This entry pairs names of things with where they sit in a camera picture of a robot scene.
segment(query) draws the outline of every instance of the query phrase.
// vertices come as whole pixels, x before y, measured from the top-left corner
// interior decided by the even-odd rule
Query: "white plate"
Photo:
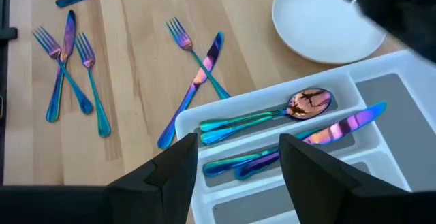
[[[363,59],[386,36],[346,0],[274,0],[272,8],[281,39],[299,55],[320,63]]]

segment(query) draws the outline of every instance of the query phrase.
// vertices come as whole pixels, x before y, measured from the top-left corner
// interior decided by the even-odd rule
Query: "knife blade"
[[[305,139],[310,145],[325,145],[337,141],[347,134],[358,130],[359,128],[374,121],[386,109],[386,102],[379,102],[367,109],[359,111],[354,115],[340,120],[339,122],[314,133]],[[235,169],[235,177],[238,180],[245,180],[250,176],[261,172],[265,167],[269,166],[279,159],[279,151],[271,151],[270,154],[263,155],[259,159],[250,161],[239,168]]]
[[[224,41],[224,33],[218,32],[217,36],[213,40],[212,46],[209,48],[209,51],[207,52],[207,55],[203,60],[203,64],[208,71],[212,71],[215,63],[217,62],[219,53],[223,48],[223,41]],[[200,88],[200,85],[206,82],[206,80],[207,80],[207,75],[200,68],[197,72],[197,75],[194,77],[191,85],[189,85],[188,91],[186,92],[186,95],[183,98],[182,103],[180,104],[174,116],[171,118],[165,130],[159,137],[157,141],[157,146],[159,148],[165,149],[171,145],[172,138],[174,137],[176,131],[175,124],[174,124],[174,122],[176,121],[176,117],[187,108],[193,96]]]
[[[67,65],[68,57],[73,52],[74,38],[76,36],[76,15],[74,11],[68,12],[67,22],[65,23],[65,33],[63,36],[63,44],[61,49],[60,60],[65,67]],[[56,82],[50,103],[48,104],[46,120],[48,122],[55,122],[59,117],[59,108],[61,106],[61,94],[63,84],[63,72],[60,67],[57,69]]]

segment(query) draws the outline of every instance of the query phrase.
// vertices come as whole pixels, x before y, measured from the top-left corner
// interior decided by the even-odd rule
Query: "wooden countertop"
[[[223,51],[214,77],[231,95],[297,79],[335,66],[294,54],[271,20],[273,0],[86,0],[59,9],[55,0],[11,0],[7,83],[5,179],[11,184],[102,185],[132,171],[161,151],[156,141],[184,97],[198,65],[165,26],[177,16],[203,57],[218,31]],[[112,135],[98,136],[96,113],[85,116],[65,81],[59,121],[46,109],[57,64],[33,39],[42,25],[62,42],[68,10],[77,15],[97,56],[93,73]],[[402,46],[387,39],[374,54]],[[86,69],[75,51],[68,69],[92,97]],[[190,107],[218,100],[210,82]]]

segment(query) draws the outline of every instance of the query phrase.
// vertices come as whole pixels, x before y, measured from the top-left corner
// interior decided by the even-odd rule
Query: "white cutlery tray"
[[[196,223],[298,223],[279,162],[245,181],[236,180],[233,170],[205,178],[203,164],[255,153],[277,144],[281,133],[323,127],[379,101],[388,105],[375,122],[318,147],[404,190],[436,189],[434,80],[436,66],[404,50],[182,112],[176,120],[178,139],[199,132],[201,121],[284,108],[305,88],[324,88],[334,96],[325,113],[307,121],[282,117],[212,146],[200,145],[191,201]]]

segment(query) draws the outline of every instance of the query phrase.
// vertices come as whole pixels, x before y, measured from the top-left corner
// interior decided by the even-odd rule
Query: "wooden table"
[[[172,39],[165,21],[177,16],[203,57],[218,31],[224,47],[213,71],[231,95],[304,77],[335,66],[310,62],[279,38],[273,0],[87,0],[59,9],[55,0],[11,0],[5,138],[5,184],[103,185],[161,151],[156,141],[178,108],[198,65]],[[65,81],[61,115],[45,120],[57,64],[33,39],[42,25],[61,43],[68,10],[94,47],[93,73],[112,125],[102,139],[96,113],[85,116]],[[402,46],[391,39],[374,54]],[[93,101],[87,71],[75,51],[68,69]],[[210,82],[190,107],[218,100]]]

